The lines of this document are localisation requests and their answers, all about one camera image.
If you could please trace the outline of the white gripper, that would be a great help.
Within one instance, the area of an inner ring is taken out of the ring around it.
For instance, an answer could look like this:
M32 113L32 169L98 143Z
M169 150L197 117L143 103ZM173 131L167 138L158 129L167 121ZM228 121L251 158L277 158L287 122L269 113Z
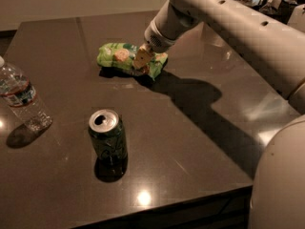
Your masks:
M153 52L166 52L184 32L198 23L197 19L184 14L167 1L144 32L144 41L150 48L139 48L133 66L141 69L152 60Z

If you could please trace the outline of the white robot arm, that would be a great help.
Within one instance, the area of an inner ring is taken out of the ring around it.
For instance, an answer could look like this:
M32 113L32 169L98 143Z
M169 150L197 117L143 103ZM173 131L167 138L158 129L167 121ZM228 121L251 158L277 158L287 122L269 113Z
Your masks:
M234 0L168 0L146 28L134 66L143 68L200 22L301 114L258 162L248 229L305 229L305 34Z

